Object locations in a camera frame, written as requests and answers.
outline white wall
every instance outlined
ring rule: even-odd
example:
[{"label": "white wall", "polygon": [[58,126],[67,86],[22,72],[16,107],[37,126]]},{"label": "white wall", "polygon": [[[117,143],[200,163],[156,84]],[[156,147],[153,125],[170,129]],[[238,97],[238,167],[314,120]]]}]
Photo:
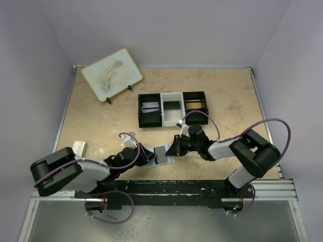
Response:
[{"label": "white wall", "polygon": [[[292,141],[281,166],[293,178],[311,241],[323,229],[323,1],[294,0],[255,67],[267,117],[291,126]],[[274,143],[284,146],[282,125],[270,124]]]},{"label": "white wall", "polygon": [[73,67],[38,0],[0,2],[0,234],[17,241],[29,166],[51,152]]},{"label": "white wall", "polygon": [[146,67],[251,66],[290,0],[42,0],[72,63],[120,48]]}]

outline beige table surface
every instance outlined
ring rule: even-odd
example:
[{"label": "beige table surface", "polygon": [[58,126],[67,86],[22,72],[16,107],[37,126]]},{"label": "beige table surface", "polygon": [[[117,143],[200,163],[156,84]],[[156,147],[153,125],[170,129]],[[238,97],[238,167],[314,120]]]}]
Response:
[{"label": "beige table surface", "polygon": [[[118,133],[133,131],[146,147],[171,144],[176,128],[140,129],[138,94],[204,91],[210,116],[216,121],[222,138],[241,133],[262,120],[252,79],[247,69],[142,69],[144,79],[113,97],[112,104],[97,100],[81,72],[78,72],[63,123],[57,149],[72,147],[75,140],[85,141],[85,157],[107,158],[123,149]],[[217,133],[211,122],[203,126],[210,139]],[[254,128],[268,139],[264,125]],[[134,167],[119,179],[225,179],[240,162],[235,157],[204,161],[196,152],[176,157],[175,163],[154,167]],[[263,177],[279,179],[276,167]]]}]

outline gray floor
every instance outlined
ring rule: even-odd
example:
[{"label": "gray floor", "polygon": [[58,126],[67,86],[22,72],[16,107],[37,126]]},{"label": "gray floor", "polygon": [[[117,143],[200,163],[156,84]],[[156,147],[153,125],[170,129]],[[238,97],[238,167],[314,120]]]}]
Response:
[{"label": "gray floor", "polygon": [[[130,209],[106,213],[123,219]],[[299,241],[285,201],[257,201],[237,218],[205,207],[137,206],[129,221],[109,225],[84,214],[84,202],[41,201],[29,242]],[[104,213],[100,217],[108,219]]]}]

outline small white box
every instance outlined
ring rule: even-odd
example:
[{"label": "small white box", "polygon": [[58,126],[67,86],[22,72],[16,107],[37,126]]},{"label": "small white box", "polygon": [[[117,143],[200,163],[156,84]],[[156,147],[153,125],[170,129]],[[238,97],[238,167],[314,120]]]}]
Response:
[{"label": "small white box", "polygon": [[83,156],[84,148],[85,148],[84,141],[74,141],[72,150],[76,155]]}]

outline white board with smudge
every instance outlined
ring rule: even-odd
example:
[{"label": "white board with smudge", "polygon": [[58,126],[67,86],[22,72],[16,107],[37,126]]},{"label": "white board with smudge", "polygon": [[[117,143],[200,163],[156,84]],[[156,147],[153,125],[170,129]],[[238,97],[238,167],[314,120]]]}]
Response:
[{"label": "white board with smudge", "polygon": [[81,70],[100,102],[142,80],[142,74],[123,48]]}]

